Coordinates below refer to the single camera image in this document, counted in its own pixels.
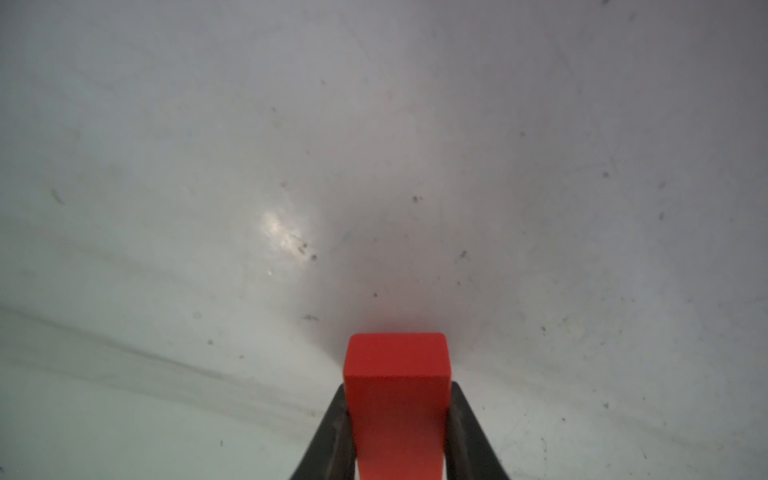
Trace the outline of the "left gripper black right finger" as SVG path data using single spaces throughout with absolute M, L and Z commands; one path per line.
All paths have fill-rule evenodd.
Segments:
M 460 385 L 451 384 L 446 422 L 448 480 L 509 480 Z

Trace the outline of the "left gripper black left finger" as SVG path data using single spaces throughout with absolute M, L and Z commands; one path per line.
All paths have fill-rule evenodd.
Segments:
M 354 480 L 356 447 L 344 385 L 334 394 L 291 480 Z

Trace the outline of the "red block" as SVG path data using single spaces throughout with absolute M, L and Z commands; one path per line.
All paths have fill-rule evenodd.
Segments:
M 362 479 L 440 479 L 451 364 L 441 333 L 355 334 L 344 389 Z

